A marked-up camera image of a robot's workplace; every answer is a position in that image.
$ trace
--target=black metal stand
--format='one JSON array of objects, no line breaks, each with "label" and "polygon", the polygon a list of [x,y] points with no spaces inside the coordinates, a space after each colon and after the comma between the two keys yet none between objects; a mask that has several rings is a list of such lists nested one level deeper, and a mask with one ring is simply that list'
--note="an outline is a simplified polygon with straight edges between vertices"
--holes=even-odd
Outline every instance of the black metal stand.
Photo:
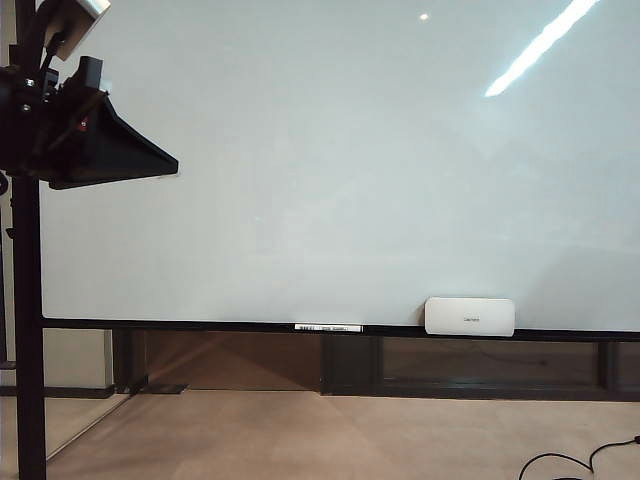
[{"label": "black metal stand", "polygon": [[18,468],[45,480],[46,437],[38,180],[12,182]]}]

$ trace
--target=glass panel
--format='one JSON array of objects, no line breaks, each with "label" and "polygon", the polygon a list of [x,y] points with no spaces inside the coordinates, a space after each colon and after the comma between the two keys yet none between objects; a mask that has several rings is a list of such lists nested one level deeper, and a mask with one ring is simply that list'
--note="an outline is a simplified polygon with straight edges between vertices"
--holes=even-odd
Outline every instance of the glass panel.
[{"label": "glass panel", "polygon": [[640,390],[640,343],[620,344],[620,385],[626,390]]},{"label": "glass panel", "polygon": [[15,478],[18,473],[15,397],[0,397],[0,442],[0,479]]},{"label": "glass panel", "polygon": [[490,340],[384,340],[386,381],[593,385],[596,347],[588,343]]}]

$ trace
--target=beige carpet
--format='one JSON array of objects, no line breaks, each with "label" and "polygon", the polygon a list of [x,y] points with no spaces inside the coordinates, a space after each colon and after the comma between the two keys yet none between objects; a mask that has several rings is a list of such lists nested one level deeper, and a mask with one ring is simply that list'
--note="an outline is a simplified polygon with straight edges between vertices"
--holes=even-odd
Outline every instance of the beige carpet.
[{"label": "beige carpet", "polygon": [[[187,391],[133,398],[56,456],[49,478],[513,480],[537,453],[586,459],[638,434],[640,404]],[[638,478],[640,446],[596,463],[596,478]],[[551,459],[526,479],[561,476],[591,478]]]}]

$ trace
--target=baseboard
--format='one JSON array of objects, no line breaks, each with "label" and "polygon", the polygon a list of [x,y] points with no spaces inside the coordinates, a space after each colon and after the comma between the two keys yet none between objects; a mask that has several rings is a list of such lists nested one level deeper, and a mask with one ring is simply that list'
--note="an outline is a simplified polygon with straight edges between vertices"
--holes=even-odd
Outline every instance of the baseboard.
[{"label": "baseboard", "polygon": [[131,385],[115,385],[116,393],[128,393],[129,395],[137,395],[140,390],[149,385],[149,375],[145,374],[138,381],[132,382]]},{"label": "baseboard", "polygon": [[146,387],[140,390],[140,394],[144,395],[180,395],[184,392],[189,385],[187,384],[164,384],[164,383],[149,383]]},{"label": "baseboard", "polygon": [[[105,388],[82,387],[44,387],[44,396],[47,398],[87,398],[104,400],[116,393],[115,385]],[[16,387],[0,386],[0,397],[15,397]]]}]

